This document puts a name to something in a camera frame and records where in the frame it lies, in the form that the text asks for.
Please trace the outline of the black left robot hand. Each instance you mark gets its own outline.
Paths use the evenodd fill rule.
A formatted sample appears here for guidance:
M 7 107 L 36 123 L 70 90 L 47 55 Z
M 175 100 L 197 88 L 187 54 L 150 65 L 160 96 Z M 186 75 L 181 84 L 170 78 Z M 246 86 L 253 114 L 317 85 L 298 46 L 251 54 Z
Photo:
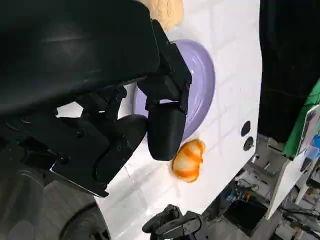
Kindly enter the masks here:
M 144 137 L 182 142 L 192 75 L 137 0 L 0 3 L 0 159 L 104 198 Z

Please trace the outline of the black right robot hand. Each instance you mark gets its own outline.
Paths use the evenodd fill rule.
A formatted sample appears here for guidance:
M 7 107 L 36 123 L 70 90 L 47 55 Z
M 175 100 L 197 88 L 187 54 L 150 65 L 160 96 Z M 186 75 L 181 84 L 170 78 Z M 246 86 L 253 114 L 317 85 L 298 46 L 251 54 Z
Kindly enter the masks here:
M 203 217 L 195 212 L 182 214 L 178 206 L 169 204 L 149 219 L 142 231 L 151 240 L 208 240 L 208 228 Z

